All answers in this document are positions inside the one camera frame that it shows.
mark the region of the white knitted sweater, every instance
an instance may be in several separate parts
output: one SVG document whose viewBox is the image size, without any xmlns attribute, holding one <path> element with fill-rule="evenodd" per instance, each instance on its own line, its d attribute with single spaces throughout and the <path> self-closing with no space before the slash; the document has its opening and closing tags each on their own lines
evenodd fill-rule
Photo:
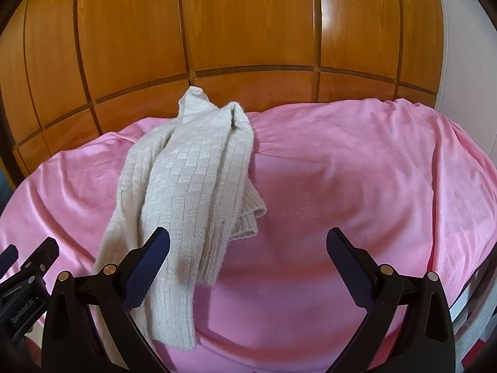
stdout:
<svg viewBox="0 0 497 373">
<path fill-rule="evenodd" d="M 201 88 L 190 87 L 178 117 L 129 150 L 94 271 L 119 264 L 158 226 L 169 231 L 170 253 L 144 304 L 132 311 L 149 343 L 195 348 L 195 285 L 215 283 L 229 240 L 257 233 L 255 219 L 266 208 L 248 178 L 252 147 L 253 130 L 237 102 L 219 109 Z M 119 361 L 108 331 L 100 330 Z"/>
</svg>

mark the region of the metal screw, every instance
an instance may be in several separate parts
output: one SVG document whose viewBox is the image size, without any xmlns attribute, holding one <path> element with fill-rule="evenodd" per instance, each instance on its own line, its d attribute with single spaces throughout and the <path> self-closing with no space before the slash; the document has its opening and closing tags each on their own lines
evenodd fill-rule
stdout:
<svg viewBox="0 0 497 373">
<path fill-rule="evenodd" d="M 428 272 L 428 279 L 432 282 L 436 282 L 438 280 L 438 275 L 435 272 Z"/>
<path fill-rule="evenodd" d="M 66 270 L 64 272 L 60 272 L 59 273 L 59 277 L 58 279 L 63 282 L 64 280 L 66 280 L 67 278 L 69 277 L 69 272 L 67 272 Z"/>
<path fill-rule="evenodd" d="M 112 275 L 113 273 L 115 273 L 115 271 L 117 270 L 117 266 L 114 265 L 114 264 L 109 264 L 109 265 L 106 265 L 104 268 L 103 268 L 103 273 L 105 275 Z"/>
<path fill-rule="evenodd" d="M 390 265 L 381 265 L 380 271 L 383 275 L 393 275 L 394 269 Z"/>
</svg>

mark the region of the white wall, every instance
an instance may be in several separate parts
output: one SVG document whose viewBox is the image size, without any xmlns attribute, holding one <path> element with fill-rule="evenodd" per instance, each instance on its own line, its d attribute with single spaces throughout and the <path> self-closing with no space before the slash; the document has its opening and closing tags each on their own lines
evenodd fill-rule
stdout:
<svg viewBox="0 0 497 373">
<path fill-rule="evenodd" d="M 438 110 L 459 123 L 497 165 L 497 31 L 478 0 L 442 0 L 442 5 Z"/>
</svg>

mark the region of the wooden headboard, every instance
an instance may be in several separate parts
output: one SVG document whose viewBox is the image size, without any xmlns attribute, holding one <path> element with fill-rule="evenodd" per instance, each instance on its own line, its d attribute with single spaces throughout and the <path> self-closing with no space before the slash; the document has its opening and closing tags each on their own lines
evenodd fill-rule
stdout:
<svg viewBox="0 0 497 373">
<path fill-rule="evenodd" d="M 22 0 L 0 36 L 2 133 L 26 176 L 102 133 L 175 116 L 188 85 L 246 111 L 434 106 L 442 53 L 440 0 Z"/>
</svg>

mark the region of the pink bedsheet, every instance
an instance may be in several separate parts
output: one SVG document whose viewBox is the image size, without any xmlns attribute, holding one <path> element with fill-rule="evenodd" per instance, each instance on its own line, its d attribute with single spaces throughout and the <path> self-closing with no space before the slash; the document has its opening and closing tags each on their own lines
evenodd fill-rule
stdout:
<svg viewBox="0 0 497 373">
<path fill-rule="evenodd" d="M 401 274 L 435 270 L 449 303 L 495 244 L 497 172 L 442 114 L 403 99 L 367 99 L 249 118 L 250 177 L 268 212 L 256 237 L 229 244 L 216 285 L 197 289 L 197 349 L 157 344 L 170 369 L 324 372 L 364 316 L 326 253 L 332 227 Z M 0 217 L 0 250 L 13 243 L 23 261 L 52 236 L 61 254 L 48 289 L 64 269 L 89 274 L 126 153 L 163 121 L 139 121 L 42 164 Z"/>
</svg>

